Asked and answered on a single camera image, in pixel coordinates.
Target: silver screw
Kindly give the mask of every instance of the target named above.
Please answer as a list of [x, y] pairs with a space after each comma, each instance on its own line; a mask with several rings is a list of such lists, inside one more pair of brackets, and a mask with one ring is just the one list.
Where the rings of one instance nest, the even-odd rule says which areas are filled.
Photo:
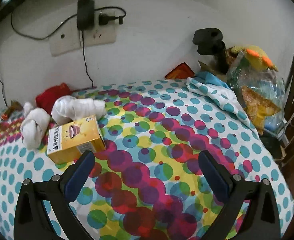
[[241, 180], [241, 176], [239, 174], [234, 174], [232, 177], [234, 178], [234, 180], [237, 180], [237, 181]]
[[269, 185], [269, 184], [270, 184], [270, 181], [269, 181], [268, 179], [263, 179], [263, 183], [264, 183], [265, 185]]
[[51, 179], [52, 179], [52, 181], [59, 181], [60, 175], [56, 174], [56, 175], [52, 176]]
[[23, 184], [24, 184], [24, 185], [28, 185], [29, 182], [30, 182], [30, 179], [24, 179]]

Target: clear plastic bag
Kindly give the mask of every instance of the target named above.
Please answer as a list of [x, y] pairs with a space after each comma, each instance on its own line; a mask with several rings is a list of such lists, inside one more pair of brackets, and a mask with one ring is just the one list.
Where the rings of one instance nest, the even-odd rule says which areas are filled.
[[266, 68], [263, 71], [254, 69], [241, 51], [232, 63], [226, 76], [227, 84], [232, 90], [234, 90], [239, 103], [245, 110], [248, 106], [243, 98], [242, 88], [244, 86], [258, 93], [264, 99], [270, 100], [280, 109], [276, 114], [265, 117], [264, 120], [265, 129], [271, 132], [278, 130], [283, 124], [285, 115], [285, 84], [284, 80], [277, 76], [277, 72], [269, 68]]

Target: wall plate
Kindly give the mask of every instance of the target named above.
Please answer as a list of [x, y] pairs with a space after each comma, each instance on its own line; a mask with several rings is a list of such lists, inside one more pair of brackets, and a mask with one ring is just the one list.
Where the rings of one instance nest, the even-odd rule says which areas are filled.
[[110, 16], [115, 16], [115, 10], [113, 9], [104, 10], [103, 12], [97, 11], [95, 13], [94, 28], [84, 31], [85, 47], [114, 43], [116, 41], [115, 21], [110, 21], [107, 25], [100, 26], [98, 23], [98, 16], [100, 13], [106, 13]]
[[[61, 21], [51, 23], [48, 26], [48, 33], [51, 33], [60, 24]], [[76, 17], [70, 19], [58, 32], [49, 38], [49, 45], [52, 56], [58, 56], [75, 49], [80, 49]]]

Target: cardboard box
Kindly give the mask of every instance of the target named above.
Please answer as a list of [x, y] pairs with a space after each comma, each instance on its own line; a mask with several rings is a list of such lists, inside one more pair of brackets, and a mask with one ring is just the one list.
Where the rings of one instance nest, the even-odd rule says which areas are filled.
[[94, 115], [49, 130], [47, 155], [56, 164], [76, 160], [85, 150], [105, 149]]

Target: bedspread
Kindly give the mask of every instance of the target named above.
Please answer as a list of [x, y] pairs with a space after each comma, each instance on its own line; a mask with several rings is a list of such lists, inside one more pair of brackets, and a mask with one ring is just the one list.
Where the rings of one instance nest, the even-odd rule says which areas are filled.
[[[222, 208], [198, 166], [204, 149], [233, 174], [271, 181], [281, 234], [285, 232], [294, 212], [293, 198], [255, 128], [239, 120], [246, 118], [242, 114], [220, 109], [210, 94], [200, 94], [190, 92], [186, 80], [74, 93], [105, 100], [107, 108], [99, 120], [107, 149], [95, 153], [95, 166], [70, 203], [94, 239], [200, 239]], [[19, 127], [19, 118], [7, 125], [9, 132], [0, 133], [0, 231], [8, 240], [13, 239], [22, 181], [49, 180], [74, 163], [54, 165], [47, 157], [48, 133], [38, 150], [27, 151], [19, 129], [11, 128]], [[49, 202], [44, 206], [56, 233], [66, 238]], [[244, 203], [228, 238], [237, 233], [247, 206]]]

